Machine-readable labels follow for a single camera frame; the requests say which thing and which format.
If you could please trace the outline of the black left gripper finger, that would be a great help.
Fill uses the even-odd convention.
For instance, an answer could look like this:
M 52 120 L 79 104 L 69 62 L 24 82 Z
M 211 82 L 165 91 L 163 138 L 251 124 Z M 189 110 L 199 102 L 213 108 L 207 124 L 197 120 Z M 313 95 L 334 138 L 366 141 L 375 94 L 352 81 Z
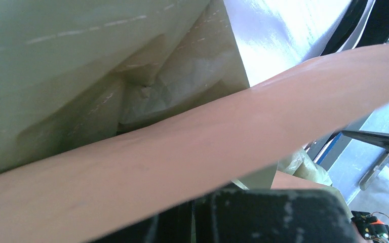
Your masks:
M 227 188 L 98 242 L 357 242 L 357 237 L 342 204 L 326 190 Z

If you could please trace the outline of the orange green wrapping paper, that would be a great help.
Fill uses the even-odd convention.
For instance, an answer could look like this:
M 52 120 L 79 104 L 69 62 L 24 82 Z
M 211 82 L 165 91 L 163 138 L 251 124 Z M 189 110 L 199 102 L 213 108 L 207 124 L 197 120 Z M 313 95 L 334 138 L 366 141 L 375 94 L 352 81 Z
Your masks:
M 351 1 L 0 1 L 0 242 L 92 242 L 389 105 Z

